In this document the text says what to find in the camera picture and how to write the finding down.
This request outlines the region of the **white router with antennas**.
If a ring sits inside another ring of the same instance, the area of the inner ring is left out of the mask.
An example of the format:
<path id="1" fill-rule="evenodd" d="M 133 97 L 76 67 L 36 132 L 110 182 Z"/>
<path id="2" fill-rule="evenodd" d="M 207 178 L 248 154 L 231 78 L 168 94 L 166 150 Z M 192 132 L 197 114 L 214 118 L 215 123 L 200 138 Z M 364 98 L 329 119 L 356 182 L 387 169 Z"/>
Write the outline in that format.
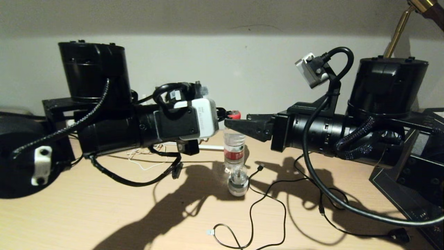
<path id="1" fill-rule="evenodd" d="M 208 144 L 209 138 L 203 138 L 203 139 L 199 139 L 198 144 L 199 144 L 199 149 L 201 150 L 213 150 L 213 151 L 223 151 L 224 150 L 224 146 L 223 145 L 213 145 L 213 144 Z M 164 142 L 162 143 L 165 146 L 177 146 L 176 142 L 173 141 L 168 141 L 168 142 Z"/>

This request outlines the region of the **water bottle with red cap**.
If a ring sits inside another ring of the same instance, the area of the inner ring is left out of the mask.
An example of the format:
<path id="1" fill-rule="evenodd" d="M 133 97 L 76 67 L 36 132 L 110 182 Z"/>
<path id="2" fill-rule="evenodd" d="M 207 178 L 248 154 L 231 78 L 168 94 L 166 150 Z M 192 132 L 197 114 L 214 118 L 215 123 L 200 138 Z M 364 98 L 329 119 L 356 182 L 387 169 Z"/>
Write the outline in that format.
<path id="1" fill-rule="evenodd" d="M 225 125 L 224 138 L 224 171 L 230 174 L 233 167 L 244 163 L 246 136 Z"/>

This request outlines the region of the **small glass bulb night light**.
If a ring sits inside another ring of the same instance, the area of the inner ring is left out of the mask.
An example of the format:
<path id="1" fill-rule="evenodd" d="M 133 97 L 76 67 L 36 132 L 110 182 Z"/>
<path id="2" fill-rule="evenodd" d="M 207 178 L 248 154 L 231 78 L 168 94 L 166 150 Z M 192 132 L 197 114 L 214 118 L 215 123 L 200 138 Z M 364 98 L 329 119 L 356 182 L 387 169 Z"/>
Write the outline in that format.
<path id="1" fill-rule="evenodd" d="M 246 194 L 249 188 L 249 176 L 246 166 L 233 166 L 227 181 L 228 191 L 236 197 L 242 197 Z"/>

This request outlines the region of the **dark gift bag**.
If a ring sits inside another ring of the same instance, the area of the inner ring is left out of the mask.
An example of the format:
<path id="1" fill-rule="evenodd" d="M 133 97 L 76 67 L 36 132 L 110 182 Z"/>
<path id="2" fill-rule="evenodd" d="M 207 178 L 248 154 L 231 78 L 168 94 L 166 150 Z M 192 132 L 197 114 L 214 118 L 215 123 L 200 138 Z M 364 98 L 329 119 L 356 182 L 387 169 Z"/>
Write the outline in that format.
<path id="1" fill-rule="evenodd" d="M 424 113 L 440 133 L 407 128 L 396 165 L 375 167 L 369 179 L 408 220 L 444 215 L 444 108 L 425 109 Z"/>

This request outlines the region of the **brass desk lamp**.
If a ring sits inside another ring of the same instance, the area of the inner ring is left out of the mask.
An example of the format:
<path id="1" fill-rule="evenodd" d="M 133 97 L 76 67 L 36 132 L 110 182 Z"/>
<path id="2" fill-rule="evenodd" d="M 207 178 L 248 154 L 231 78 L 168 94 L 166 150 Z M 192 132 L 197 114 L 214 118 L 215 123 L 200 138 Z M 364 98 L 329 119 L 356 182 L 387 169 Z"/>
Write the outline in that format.
<path id="1" fill-rule="evenodd" d="M 398 41 L 409 21 L 410 15 L 415 12 L 423 18 L 432 20 L 444 33 L 444 7 L 438 3 L 438 0 L 406 0 L 409 7 L 403 11 L 395 31 L 391 37 L 390 43 L 383 53 L 383 58 L 391 58 Z"/>

